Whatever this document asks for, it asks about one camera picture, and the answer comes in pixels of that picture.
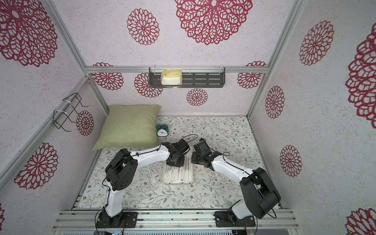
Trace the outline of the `straw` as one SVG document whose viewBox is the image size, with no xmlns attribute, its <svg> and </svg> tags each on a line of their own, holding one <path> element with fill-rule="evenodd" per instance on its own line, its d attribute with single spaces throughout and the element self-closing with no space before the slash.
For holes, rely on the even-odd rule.
<svg viewBox="0 0 376 235">
<path fill-rule="evenodd" d="M 148 170 L 148 173 L 150 175 L 150 179 L 151 179 L 152 184 L 155 185 L 156 184 L 156 180 L 154 178 L 154 175 L 153 175 L 153 173 L 152 173 L 149 165 L 147 165 L 147 170 Z"/>
</svg>

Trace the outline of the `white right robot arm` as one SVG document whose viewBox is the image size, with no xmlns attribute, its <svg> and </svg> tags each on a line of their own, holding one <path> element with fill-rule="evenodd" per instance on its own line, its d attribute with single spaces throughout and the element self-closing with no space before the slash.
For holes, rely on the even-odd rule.
<svg viewBox="0 0 376 235">
<path fill-rule="evenodd" d="M 229 160 L 224 153 L 211 149 L 205 139 L 200 139 L 193 147 L 193 164 L 202 165 L 239 183 L 243 198 L 228 209 L 232 223 L 249 216 L 262 219 L 279 204 L 281 196 L 264 169 L 246 168 Z"/>
</svg>

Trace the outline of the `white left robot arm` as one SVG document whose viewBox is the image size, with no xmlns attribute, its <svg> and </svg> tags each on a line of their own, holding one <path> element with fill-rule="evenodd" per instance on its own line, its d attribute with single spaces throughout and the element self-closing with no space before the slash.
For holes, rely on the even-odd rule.
<svg viewBox="0 0 376 235">
<path fill-rule="evenodd" d="M 181 139 L 176 143 L 164 142 L 157 147 L 130 152 L 121 149 L 105 169 L 104 185 L 109 189 L 104 210 L 109 218 L 122 212 L 122 200 L 125 189 L 132 183 L 138 168 L 166 162 L 169 166 L 182 167 L 189 144 Z"/>
</svg>

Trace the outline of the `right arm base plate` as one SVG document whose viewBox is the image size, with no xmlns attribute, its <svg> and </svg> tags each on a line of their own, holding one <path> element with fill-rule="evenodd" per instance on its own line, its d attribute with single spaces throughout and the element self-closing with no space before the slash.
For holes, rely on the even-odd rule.
<svg viewBox="0 0 376 235">
<path fill-rule="evenodd" d="M 256 220 L 254 216 L 246 216 L 239 219 L 234 213 L 229 211 L 216 211 L 214 212 L 216 227 L 256 227 Z"/>
</svg>

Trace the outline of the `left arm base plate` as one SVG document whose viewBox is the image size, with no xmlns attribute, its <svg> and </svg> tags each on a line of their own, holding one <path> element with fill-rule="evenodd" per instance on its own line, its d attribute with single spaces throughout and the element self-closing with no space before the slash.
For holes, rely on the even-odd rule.
<svg viewBox="0 0 376 235">
<path fill-rule="evenodd" d="M 120 212 L 110 217 L 106 211 L 101 211 L 96 220 L 96 228 L 135 228 L 137 219 L 137 212 Z"/>
</svg>

